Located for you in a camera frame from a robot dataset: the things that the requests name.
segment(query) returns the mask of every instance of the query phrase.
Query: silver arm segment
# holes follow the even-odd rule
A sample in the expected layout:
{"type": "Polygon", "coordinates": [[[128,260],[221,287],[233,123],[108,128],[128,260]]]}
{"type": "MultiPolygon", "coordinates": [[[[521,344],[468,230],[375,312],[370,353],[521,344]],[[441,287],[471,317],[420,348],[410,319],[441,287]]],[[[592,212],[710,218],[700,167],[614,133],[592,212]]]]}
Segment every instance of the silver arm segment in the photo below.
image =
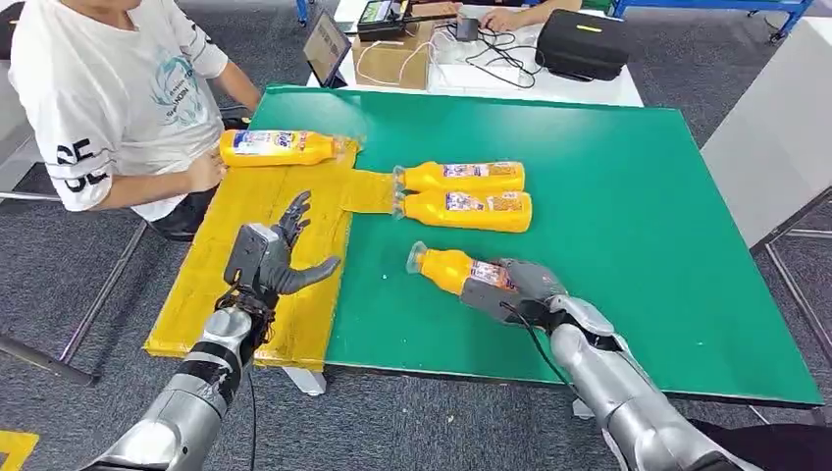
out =
{"type": "Polygon", "coordinates": [[[201,470],[250,366],[251,325],[236,306],[215,311],[141,420],[83,471],[201,470]]]}
{"type": "Polygon", "coordinates": [[[622,470],[759,470],[691,425],[652,383],[626,341],[592,304],[559,294],[551,299],[549,309],[565,311],[567,319],[571,317],[553,329],[551,352],[572,378],[580,399],[595,414],[622,470]],[[599,347],[598,339],[613,339],[617,348],[599,347]]]}

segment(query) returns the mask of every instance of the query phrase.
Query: blue graphic on shirt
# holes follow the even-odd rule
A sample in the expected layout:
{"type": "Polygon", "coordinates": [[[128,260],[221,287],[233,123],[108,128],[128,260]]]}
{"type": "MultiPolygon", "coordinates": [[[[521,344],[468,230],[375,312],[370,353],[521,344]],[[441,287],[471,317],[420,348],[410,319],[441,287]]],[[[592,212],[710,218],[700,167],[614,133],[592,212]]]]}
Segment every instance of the blue graphic on shirt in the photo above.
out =
{"type": "MultiPolygon", "coordinates": [[[[159,56],[165,57],[169,54],[160,50],[159,56]]],[[[153,101],[163,108],[160,125],[190,126],[199,121],[204,106],[193,66],[185,56],[169,57],[159,61],[152,90],[153,101]]]]}

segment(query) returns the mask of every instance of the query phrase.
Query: robotic arm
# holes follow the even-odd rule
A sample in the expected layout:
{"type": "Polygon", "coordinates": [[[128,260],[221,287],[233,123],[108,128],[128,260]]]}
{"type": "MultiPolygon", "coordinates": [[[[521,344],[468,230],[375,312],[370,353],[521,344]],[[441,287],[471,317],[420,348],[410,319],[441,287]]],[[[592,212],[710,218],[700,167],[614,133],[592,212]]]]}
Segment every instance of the robotic arm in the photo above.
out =
{"type": "Polygon", "coordinates": [[[612,324],[570,296],[546,268],[502,259],[515,286],[468,279],[461,299],[508,324],[543,329],[552,357],[572,378],[624,471],[759,471],[697,430],[652,383],[612,324]]]}
{"type": "Polygon", "coordinates": [[[272,228],[240,228],[224,275],[231,288],[217,300],[202,338],[141,420],[82,471],[202,469],[254,351],[267,341],[280,295],[324,280],[340,262],[289,266],[309,225],[303,220],[309,197],[309,191],[298,195],[272,228]]]}

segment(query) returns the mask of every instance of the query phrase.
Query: orange juice bottle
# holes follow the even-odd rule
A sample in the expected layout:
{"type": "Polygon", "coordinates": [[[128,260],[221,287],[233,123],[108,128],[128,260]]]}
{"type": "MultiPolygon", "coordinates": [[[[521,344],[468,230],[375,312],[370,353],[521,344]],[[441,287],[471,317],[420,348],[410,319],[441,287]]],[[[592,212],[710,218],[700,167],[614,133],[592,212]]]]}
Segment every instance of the orange juice bottle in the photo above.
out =
{"type": "Polygon", "coordinates": [[[532,222],[532,197],[520,191],[398,192],[392,213],[429,226],[523,233],[532,222]]]}
{"type": "Polygon", "coordinates": [[[526,171],[520,162],[489,164],[438,164],[425,162],[412,169],[393,169],[396,189],[428,191],[458,189],[461,191],[515,190],[522,191],[526,171]]]}
{"type": "Polygon", "coordinates": [[[228,130],[220,155],[229,167],[314,165],[342,155],[354,141],[313,131],[228,130]]]}
{"type": "Polygon", "coordinates": [[[461,250],[434,250],[421,241],[413,244],[407,257],[407,273],[421,273],[438,287],[462,294],[470,278],[497,288],[514,290],[506,270],[498,265],[474,260],[461,250]]]}

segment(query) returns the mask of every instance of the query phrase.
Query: yellow board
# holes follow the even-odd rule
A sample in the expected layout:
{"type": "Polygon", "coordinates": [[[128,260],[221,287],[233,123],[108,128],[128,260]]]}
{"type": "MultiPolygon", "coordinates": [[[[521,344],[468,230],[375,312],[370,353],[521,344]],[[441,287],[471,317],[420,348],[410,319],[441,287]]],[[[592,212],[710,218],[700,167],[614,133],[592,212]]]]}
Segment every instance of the yellow board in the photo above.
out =
{"type": "Polygon", "coordinates": [[[340,207],[353,213],[389,214],[392,212],[393,182],[392,174],[353,170],[346,179],[340,207]]]}
{"type": "MultiPolygon", "coordinates": [[[[341,201],[351,187],[357,150],[314,166],[230,169],[144,343],[148,353],[185,356],[214,312],[214,301],[228,289],[223,271],[239,227],[275,224],[303,190],[312,190],[307,213],[312,224],[293,250],[292,266],[307,268],[330,255],[343,260],[351,214],[341,209],[341,201]]],[[[270,340],[256,352],[258,364],[323,370],[344,263],[327,280],[281,297],[270,340]]]]}
{"type": "Polygon", "coordinates": [[[26,432],[7,432],[0,430],[0,453],[6,460],[0,463],[0,471],[18,471],[31,454],[40,437],[26,432]]]}

